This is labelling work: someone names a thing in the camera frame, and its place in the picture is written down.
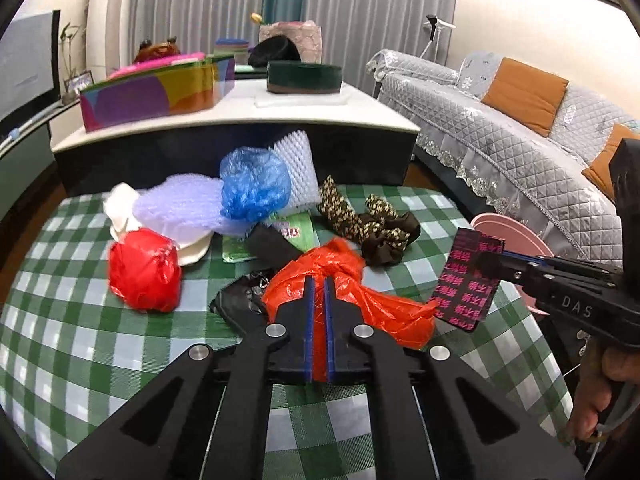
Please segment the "person's right hand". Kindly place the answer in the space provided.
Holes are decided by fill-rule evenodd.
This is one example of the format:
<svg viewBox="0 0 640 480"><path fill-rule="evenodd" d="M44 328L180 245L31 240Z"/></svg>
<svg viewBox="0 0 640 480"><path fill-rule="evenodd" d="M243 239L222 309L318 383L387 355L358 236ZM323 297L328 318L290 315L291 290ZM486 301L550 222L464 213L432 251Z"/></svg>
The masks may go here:
<svg viewBox="0 0 640 480"><path fill-rule="evenodd" d="M585 441L596 429L599 415L612 402L614 382L639 383L639 352L607 346L590 338L579 369L568 433Z"/></svg>

